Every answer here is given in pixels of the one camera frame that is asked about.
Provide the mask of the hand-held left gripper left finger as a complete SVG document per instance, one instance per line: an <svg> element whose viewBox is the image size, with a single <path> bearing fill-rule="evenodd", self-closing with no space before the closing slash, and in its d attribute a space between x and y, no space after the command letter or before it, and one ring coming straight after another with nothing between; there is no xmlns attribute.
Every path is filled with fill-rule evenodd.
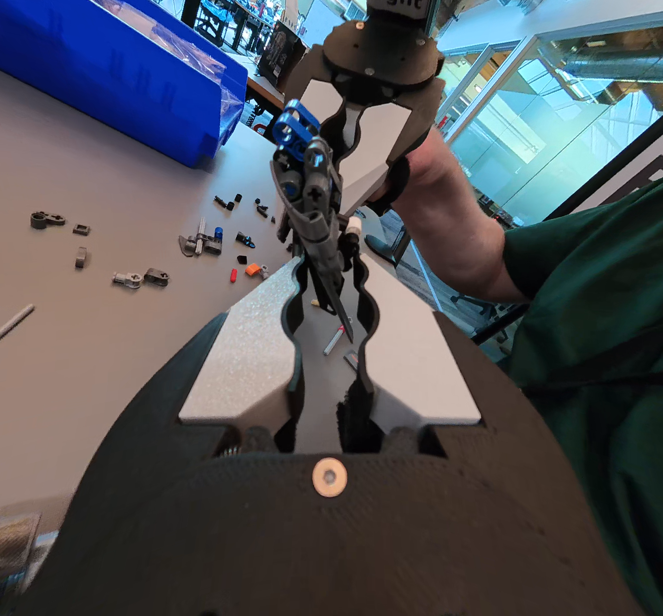
<svg viewBox="0 0 663 616"><path fill-rule="evenodd" d="M304 371L294 332L303 321L305 259L294 257L232 306L178 414L183 424L266 429L294 451Z"/></svg>

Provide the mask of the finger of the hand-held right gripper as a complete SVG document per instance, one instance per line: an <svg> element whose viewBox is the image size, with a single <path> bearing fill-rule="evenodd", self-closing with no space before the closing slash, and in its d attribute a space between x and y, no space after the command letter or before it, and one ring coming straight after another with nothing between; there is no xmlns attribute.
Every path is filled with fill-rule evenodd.
<svg viewBox="0 0 663 616"><path fill-rule="evenodd" d="M315 138L326 141L331 153L331 162L336 184L342 182L338 173L338 161L344 154L343 129L346 120L344 98L334 86L325 81L311 80L296 107L298 150L303 155Z"/></svg>
<svg viewBox="0 0 663 616"><path fill-rule="evenodd" d="M411 112L397 104L382 104L356 113L352 149L341 155L333 147L333 164L341 184L340 215L351 215L383 185L391 151Z"/></svg>

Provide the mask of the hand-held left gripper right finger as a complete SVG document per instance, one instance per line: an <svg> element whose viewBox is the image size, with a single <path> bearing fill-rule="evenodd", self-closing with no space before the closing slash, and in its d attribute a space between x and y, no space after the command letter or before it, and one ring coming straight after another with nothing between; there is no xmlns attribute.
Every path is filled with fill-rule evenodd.
<svg viewBox="0 0 663 616"><path fill-rule="evenodd" d="M337 407L344 453L378 453L394 430L416 441L481 413L431 309L369 255L355 257L357 319L366 331L356 378Z"/></svg>

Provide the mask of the grey lego wing assembly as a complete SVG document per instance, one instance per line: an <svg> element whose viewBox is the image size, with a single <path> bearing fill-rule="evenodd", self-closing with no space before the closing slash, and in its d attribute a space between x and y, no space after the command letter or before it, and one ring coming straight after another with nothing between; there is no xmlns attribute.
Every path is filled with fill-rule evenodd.
<svg viewBox="0 0 663 616"><path fill-rule="evenodd" d="M284 207L278 239L293 234L293 253L302 254L319 307L338 317L345 335L353 327L341 294L344 272L359 254L360 230L341 213L343 184L321 123L299 99L288 101L273 129L276 149L270 172Z"/></svg>

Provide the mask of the person's right forearm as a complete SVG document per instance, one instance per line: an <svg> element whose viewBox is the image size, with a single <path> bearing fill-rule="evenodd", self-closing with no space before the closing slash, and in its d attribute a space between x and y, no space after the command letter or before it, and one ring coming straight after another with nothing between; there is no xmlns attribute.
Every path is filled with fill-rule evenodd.
<svg viewBox="0 0 663 616"><path fill-rule="evenodd" d="M434 274L462 295L487 302L528 303L504 260L505 233L468 198L407 199L394 203Z"/></svg>

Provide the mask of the grey lego axle blue assembly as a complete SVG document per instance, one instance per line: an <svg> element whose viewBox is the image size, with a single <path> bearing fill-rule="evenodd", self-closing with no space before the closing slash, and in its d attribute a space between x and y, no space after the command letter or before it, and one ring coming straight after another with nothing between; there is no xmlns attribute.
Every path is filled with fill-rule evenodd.
<svg viewBox="0 0 663 616"><path fill-rule="evenodd" d="M178 236L178 245L182 254L186 257L199 257L202 254L220 256L223 243L223 228L212 227L208 233L205 217L201 217L195 234Z"/></svg>

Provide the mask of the short grey lego axle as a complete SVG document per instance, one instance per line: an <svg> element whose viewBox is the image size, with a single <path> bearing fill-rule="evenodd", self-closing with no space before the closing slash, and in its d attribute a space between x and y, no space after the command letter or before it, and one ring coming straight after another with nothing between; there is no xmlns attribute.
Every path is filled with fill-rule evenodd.
<svg viewBox="0 0 663 616"><path fill-rule="evenodd" d="M31 313L35 311L35 305L30 304L14 314L7 322L1 325L0 339L4 339L12 330L22 323Z"/></svg>

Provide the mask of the person's right hand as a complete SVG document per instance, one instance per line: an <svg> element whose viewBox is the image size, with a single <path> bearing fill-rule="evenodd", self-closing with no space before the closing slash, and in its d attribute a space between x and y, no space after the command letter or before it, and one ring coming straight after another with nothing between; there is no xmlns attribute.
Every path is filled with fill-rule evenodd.
<svg viewBox="0 0 663 616"><path fill-rule="evenodd" d="M420 144L399 157L367 200L379 215L393 209L421 246L449 233L471 196L460 165L436 126Z"/></svg>

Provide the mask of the black printed box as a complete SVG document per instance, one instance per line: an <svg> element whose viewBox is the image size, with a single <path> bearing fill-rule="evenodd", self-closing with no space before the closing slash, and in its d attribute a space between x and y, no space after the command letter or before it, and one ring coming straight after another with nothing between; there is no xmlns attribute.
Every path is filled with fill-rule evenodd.
<svg viewBox="0 0 663 616"><path fill-rule="evenodd" d="M262 51L258 71L279 92L285 93L294 67L302 60L308 48L290 28L277 21Z"/></svg>

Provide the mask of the clear plastic parts bags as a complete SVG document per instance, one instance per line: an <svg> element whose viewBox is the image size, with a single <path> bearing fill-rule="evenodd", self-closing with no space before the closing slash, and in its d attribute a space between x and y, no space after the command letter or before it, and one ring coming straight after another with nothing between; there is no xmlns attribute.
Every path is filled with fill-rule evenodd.
<svg viewBox="0 0 663 616"><path fill-rule="evenodd" d="M83 99L65 101L194 166L225 145L247 73L152 0L45 0L48 40L67 52Z"/></svg>

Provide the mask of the blue plastic bin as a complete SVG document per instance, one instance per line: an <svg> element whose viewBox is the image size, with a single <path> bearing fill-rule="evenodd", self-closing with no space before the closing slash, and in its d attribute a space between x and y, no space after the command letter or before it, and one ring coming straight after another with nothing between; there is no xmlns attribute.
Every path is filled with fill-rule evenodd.
<svg viewBox="0 0 663 616"><path fill-rule="evenodd" d="M247 88L151 0L1 0L1 71L190 167L228 142Z"/></svg>

